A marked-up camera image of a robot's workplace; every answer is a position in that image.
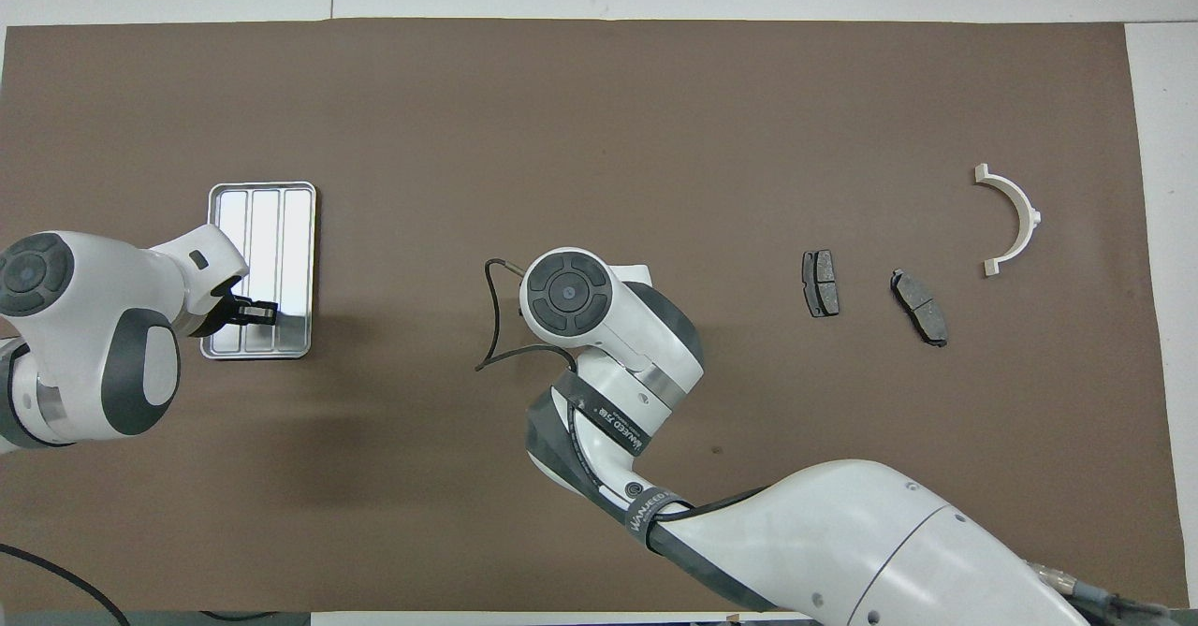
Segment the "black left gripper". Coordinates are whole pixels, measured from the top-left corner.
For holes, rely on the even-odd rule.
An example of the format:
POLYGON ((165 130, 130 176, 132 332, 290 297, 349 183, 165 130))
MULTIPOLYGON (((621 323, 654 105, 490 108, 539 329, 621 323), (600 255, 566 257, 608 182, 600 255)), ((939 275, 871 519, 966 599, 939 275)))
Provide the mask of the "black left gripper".
POLYGON ((278 303, 272 300, 252 300, 241 294, 234 294, 232 288, 242 281, 242 275, 228 276, 217 285, 211 294, 217 298, 212 310, 192 332, 193 339, 202 339, 219 332, 226 324, 234 326, 274 326, 277 323, 278 303))

